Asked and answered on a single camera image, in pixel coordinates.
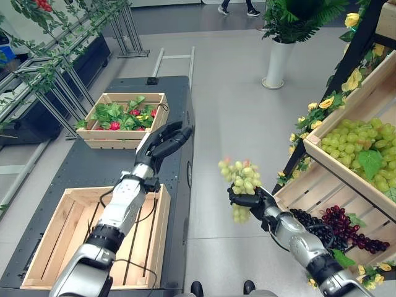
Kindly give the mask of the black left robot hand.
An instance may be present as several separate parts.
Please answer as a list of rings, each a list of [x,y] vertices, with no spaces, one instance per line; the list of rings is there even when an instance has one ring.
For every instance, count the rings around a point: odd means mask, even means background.
[[[192,135],[193,128],[182,125],[181,121],[176,121],[162,125],[150,133],[141,148],[136,151],[134,165],[147,165],[154,174],[158,174],[163,160],[179,150]]]

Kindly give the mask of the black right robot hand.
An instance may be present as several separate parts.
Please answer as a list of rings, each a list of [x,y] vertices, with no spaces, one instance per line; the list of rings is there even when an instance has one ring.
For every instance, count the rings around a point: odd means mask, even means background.
[[[280,209],[271,193],[262,187],[254,190],[254,194],[235,194],[231,187],[227,189],[230,204],[245,207],[258,220],[277,221]]]

